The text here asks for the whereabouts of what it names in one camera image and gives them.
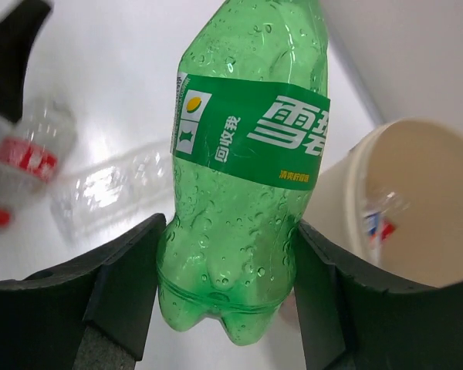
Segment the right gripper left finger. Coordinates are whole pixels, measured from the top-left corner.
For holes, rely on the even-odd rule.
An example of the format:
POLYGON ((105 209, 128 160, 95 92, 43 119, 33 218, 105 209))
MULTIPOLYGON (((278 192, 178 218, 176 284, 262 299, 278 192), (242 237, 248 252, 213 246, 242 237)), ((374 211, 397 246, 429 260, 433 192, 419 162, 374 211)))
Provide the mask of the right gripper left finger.
POLYGON ((132 369, 157 290, 155 214, 115 240, 23 280, 0 281, 0 369, 132 369))

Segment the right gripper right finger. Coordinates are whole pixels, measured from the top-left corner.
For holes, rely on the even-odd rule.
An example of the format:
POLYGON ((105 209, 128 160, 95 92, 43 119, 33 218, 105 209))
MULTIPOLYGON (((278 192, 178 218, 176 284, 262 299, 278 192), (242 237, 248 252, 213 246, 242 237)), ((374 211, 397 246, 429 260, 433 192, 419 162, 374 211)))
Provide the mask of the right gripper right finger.
POLYGON ((309 369, 463 369, 463 281, 431 288, 300 224, 294 286, 309 369))

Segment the blue white label bottle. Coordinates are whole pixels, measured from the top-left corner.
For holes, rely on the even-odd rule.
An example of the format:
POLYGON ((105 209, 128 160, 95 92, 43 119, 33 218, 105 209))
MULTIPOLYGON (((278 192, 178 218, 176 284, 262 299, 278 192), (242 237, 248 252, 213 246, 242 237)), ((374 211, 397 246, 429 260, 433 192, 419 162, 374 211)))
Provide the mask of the blue white label bottle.
POLYGON ((394 190, 384 187, 366 190, 362 216, 370 243, 382 244, 397 229, 397 218, 408 207, 407 200, 394 190))

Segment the green soda bottle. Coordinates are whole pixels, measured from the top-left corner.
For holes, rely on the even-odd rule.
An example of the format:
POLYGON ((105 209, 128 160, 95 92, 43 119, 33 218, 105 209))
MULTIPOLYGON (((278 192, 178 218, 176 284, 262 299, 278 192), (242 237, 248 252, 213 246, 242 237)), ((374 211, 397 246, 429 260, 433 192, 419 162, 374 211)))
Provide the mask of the green soda bottle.
POLYGON ((175 331, 213 317, 250 345, 290 294, 328 132, 327 49, 317 1, 226 1, 182 55, 175 215, 157 250, 175 331))

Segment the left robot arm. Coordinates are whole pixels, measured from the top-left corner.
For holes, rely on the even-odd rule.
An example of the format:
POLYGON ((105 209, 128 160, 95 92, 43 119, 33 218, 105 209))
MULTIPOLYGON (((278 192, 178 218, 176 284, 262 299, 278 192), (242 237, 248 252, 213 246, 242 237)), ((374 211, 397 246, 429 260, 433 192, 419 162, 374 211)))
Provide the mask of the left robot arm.
POLYGON ((0 19, 0 116, 22 118, 24 83, 36 37, 52 12, 48 1, 19 1, 0 19))

